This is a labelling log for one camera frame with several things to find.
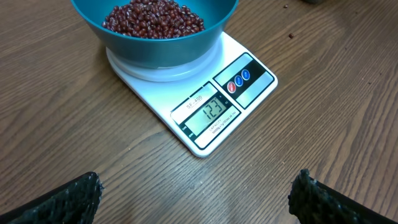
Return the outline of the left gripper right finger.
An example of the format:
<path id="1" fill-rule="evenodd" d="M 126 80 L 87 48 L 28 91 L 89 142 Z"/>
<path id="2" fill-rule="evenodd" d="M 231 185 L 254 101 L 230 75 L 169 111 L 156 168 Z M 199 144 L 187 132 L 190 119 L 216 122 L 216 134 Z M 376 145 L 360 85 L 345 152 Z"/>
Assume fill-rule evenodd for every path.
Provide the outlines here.
<path id="1" fill-rule="evenodd" d="M 288 201 L 301 224 L 397 224 L 310 177 L 308 169 L 292 182 Z"/>

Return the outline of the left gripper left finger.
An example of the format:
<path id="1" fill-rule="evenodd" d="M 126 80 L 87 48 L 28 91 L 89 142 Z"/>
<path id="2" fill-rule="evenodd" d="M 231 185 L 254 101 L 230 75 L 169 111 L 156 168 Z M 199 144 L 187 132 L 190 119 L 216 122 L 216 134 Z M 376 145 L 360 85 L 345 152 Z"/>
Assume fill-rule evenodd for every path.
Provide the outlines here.
<path id="1" fill-rule="evenodd" d="M 87 172 L 66 184 L 1 215 L 3 224 L 92 224 L 103 186 Z"/>

